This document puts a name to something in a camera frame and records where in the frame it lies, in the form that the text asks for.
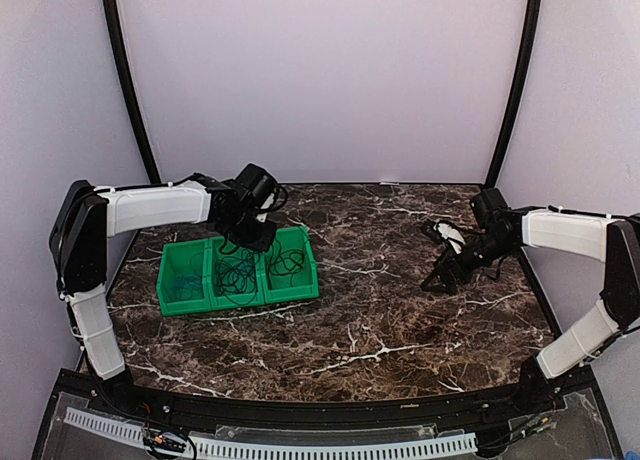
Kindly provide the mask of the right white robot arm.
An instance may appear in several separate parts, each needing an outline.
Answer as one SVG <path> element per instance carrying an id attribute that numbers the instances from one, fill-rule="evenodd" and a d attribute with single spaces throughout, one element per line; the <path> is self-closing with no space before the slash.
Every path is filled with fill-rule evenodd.
<path id="1" fill-rule="evenodd" d="M 563 251 L 601 262 L 604 282 L 595 305 L 533 360 L 536 374 L 510 393 L 521 414 L 534 412 L 549 396 L 546 380 L 593 359 L 631 330 L 639 318 L 639 219 L 527 207 L 472 204 L 479 228 L 471 239 L 448 221 L 426 221 L 422 232 L 445 249 L 422 282 L 425 292 L 453 295 L 473 273 L 521 247 Z"/>

